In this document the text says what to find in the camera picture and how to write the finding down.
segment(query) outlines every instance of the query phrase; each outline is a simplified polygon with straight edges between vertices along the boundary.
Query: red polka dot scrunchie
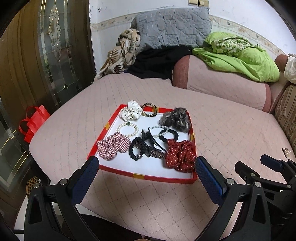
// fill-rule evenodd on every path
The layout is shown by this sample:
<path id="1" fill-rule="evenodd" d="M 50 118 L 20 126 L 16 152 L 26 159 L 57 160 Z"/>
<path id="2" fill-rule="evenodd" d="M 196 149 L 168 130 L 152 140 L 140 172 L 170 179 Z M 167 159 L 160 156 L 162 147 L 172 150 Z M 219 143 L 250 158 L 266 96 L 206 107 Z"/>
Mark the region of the red polka dot scrunchie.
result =
<path id="1" fill-rule="evenodd" d="M 194 170 L 196 154 L 190 141 L 167 141 L 168 151 L 165 154 L 166 165 L 179 172 L 191 173 Z"/>

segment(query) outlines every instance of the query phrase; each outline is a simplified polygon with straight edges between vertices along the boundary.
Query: bag handle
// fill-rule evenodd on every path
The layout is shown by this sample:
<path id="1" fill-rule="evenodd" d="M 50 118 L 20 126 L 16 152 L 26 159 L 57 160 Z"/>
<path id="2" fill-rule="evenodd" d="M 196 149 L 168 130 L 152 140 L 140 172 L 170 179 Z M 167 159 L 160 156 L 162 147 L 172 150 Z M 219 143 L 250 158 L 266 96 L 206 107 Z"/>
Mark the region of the bag handle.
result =
<path id="1" fill-rule="evenodd" d="M 29 122 L 30 124 L 32 124 L 35 128 L 37 128 L 37 125 L 33 122 L 33 121 L 31 121 L 30 119 L 23 119 L 23 120 L 21 120 L 20 121 L 20 124 L 23 122 L 23 121 L 27 121 L 27 122 Z M 20 133 L 22 133 L 23 135 L 27 135 L 28 134 L 28 132 L 25 132 L 23 129 L 22 129 L 22 127 L 19 125 L 19 130 L 20 130 Z"/>
<path id="2" fill-rule="evenodd" d="M 38 107 L 36 107 L 36 106 L 29 106 L 29 107 L 26 109 L 26 119 L 30 119 L 30 118 L 28 117 L 28 110 L 31 109 L 31 108 L 36 109 L 36 110 L 38 111 L 38 113 L 41 115 L 41 117 L 42 117 L 44 120 L 46 119 L 46 117 L 45 117 L 45 115 L 43 114 L 43 112 L 42 112 Z"/>

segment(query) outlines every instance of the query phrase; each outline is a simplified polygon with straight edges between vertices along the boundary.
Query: blue gripper pad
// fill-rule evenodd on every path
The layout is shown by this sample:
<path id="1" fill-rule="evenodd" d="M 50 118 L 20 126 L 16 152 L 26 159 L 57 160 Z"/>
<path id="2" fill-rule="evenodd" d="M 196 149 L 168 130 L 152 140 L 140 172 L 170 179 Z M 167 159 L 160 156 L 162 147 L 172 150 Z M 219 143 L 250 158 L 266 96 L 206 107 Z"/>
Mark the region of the blue gripper pad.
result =
<path id="1" fill-rule="evenodd" d="M 91 156 L 83 166 L 76 170 L 69 178 L 67 187 L 73 205 L 82 202 L 87 190 L 99 170 L 99 160 Z"/>
<path id="2" fill-rule="evenodd" d="M 194 167 L 212 202 L 221 205 L 227 189 L 225 178 L 203 156 L 196 158 Z"/>
<path id="3" fill-rule="evenodd" d="M 274 170 L 275 172 L 281 172 L 284 169 L 281 161 L 271 156 L 268 156 L 266 154 L 261 156 L 260 161 L 261 161 L 261 164 L 270 168 L 271 170 Z"/>

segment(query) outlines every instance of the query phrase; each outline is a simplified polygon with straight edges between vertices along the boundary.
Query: sofa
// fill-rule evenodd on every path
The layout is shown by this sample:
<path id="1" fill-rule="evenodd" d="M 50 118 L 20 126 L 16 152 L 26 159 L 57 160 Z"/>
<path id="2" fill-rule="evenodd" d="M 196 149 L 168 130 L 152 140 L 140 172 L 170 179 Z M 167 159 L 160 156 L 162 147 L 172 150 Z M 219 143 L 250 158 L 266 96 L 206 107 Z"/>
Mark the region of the sofa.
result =
<path id="1" fill-rule="evenodd" d="M 133 99 L 166 108 L 185 107 L 197 155 L 204 156 L 224 177 L 244 183 L 234 170 L 235 163 L 242 161 L 261 177 L 285 183 L 280 174 L 260 163 L 260 157 L 267 154 L 286 160 L 282 148 L 287 148 L 289 159 L 295 160 L 273 115 L 287 80 L 281 76 L 276 83 L 255 83 L 237 74 L 211 72 L 195 56 L 185 56 L 175 65 L 172 81 L 139 79 L 129 73 L 106 75 L 42 125 L 30 143 L 30 152 L 53 183 L 69 178 L 86 161 L 117 107 Z M 82 205 L 140 234 L 181 241 L 194 240 L 217 209 L 198 179 L 193 184 L 163 183 L 103 170 Z M 237 205 L 223 236 L 230 233 L 239 209 Z"/>

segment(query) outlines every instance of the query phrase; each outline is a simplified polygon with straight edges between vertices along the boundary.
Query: checkered fabric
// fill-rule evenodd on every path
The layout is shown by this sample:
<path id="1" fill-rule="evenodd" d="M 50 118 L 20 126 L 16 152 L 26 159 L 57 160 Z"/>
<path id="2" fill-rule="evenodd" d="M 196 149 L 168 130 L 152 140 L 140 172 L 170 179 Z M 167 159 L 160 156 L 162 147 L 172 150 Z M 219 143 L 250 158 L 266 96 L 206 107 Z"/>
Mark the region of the checkered fabric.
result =
<path id="1" fill-rule="evenodd" d="M 125 153 L 128 151 L 131 141 L 119 132 L 107 137 L 104 140 L 99 140 L 96 143 L 98 154 L 105 160 L 111 160 L 117 152 Z"/>
<path id="2" fill-rule="evenodd" d="M 176 142 L 174 139 L 167 141 L 168 151 L 165 154 L 166 164 L 180 172 L 191 173 L 194 170 L 196 154 L 190 141 Z"/>

